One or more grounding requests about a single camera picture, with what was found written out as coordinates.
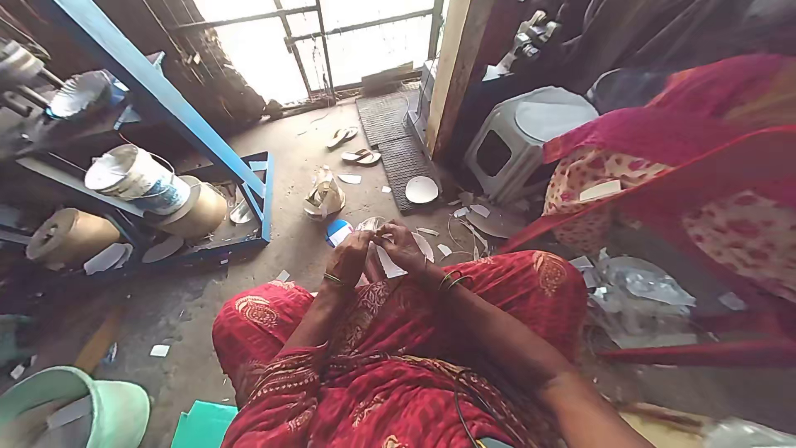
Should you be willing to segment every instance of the woman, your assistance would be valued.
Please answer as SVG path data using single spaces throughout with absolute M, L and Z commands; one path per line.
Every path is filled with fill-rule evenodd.
M 354 288 L 370 242 L 408 275 Z M 585 305 L 550 253 L 440 269 L 405 226 L 354 232 L 315 298 L 272 281 L 221 309 L 213 343 L 240 408 L 223 447 L 648 448 L 570 364 Z
M 591 187 L 612 180 L 623 189 L 636 187 L 741 136 L 794 124 L 796 58 L 752 54 L 674 73 L 645 107 L 608 112 L 545 144 L 544 161 L 560 162 L 544 214 L 578 213 L 595 203 L 580 200 Z M 796 182 L 754 185 L 694 210 L 682 217 L 682 225 L 709 257 L 796 301 L 792 191 Z M 603 208 L 553 233 L 572 248 L 596 253 L 605 246 L 610 225 L 611 213 Z

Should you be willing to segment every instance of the hand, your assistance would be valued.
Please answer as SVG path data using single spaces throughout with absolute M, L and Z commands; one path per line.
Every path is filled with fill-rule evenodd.
M 392 242 L 384 235 L 391 234 Z M 426 267 L 426 256 L 417 246 L 412 231 L 401 222 L 395 219 L 387 222 L 376 231 L 377 237 L 373 239 L 377 245 L 384 248 L 387 255 L 401 269 L 411 275 L 420 274 Z
M 326 263 L 326 272 L 339 278 L 348 286 L 354 286 L 362 275 L 368 244 L 373 239 L 371 230 L 357 230 L 349 234 L 334 248 L 332 258 Z

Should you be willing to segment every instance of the bangle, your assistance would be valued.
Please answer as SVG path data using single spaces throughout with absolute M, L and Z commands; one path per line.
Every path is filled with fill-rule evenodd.
M 458 279 L 461 279 L 461 278 L 462 278 L 462 271 L 450 271 L 450 272 L 449 272 L 449 273 L 448 273 L 448 274 L 447 274 L 447 275 L 446 275 L 446 276 L 443 278 L 443 280 L 442 280 L 442 281 L 439 283 L 439 286 L 437 287 L 437 290 L 438 290 L 438 291 L 442 291 L 442 290 L 443 290 L 443 286 L 445 285 L 445 282 L 446 282 L 446 281 L 448 281 L 448 280 L 450 280 L 451 278 L 453 278 L 453 274 L 455 274 L 455 273 L 457 273 L 457 274 L 459 275 Z
M 463 275 L 463 276 L 461 276 L 461 277 L 457 278 L 456 280 L 453 280 L 453 281 L 451 282 L 451 284 L 450 284 L 450 285 L 448 285 L 447 289 L 445 289 L 445 290 L 446 290 L 446 291 L 450 291 L 450 290 L 451 290 L 451 288 L 453 288 L 453 287 L 454 287 L 454 286 L 455 286 L 457 283 L 459 283 L 460 281 L 464 281 L 464 280 L 470 280 L 470 281 L 473 281 L 473 278 L 472 278 L 472 277 L 470 277 L 469 275 Z
M 328 278 L 329 280 L 335 283 L 339 283 L 340 285 L 345 285 L 345 283 L 343 283 L 343 280 L 340 280 L 339 278 L 335 277 L 330 273 L 323 273 L 323 278 Z

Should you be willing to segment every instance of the green bucket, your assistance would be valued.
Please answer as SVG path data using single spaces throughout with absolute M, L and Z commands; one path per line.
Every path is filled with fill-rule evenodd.
M 0 395 L 0 427 L 22 412 L 54 399 L 92 397 L 92 429 L 86 448 L 135 448 L 149 421 L 149 395 L 137 384 L 94 380 L 76 367 L 45 369 Z

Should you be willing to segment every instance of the bucket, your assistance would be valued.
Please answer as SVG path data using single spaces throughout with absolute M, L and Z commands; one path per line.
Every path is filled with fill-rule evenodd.
M 0 428 L 28 409 L 85 395 L 90 395 L 92 401 L 92 426 L 86 448 L 135 448 L 141 443 L 150 414 L 146 391 L 124 381 L 97 381 L 69 366 L 40 371 L 0 395 Z
M 190 187 L 152 155 L 132 143 L 115 147 L 88 168 L 86 188 L 155 214 L 171 214 L 188 201 Z

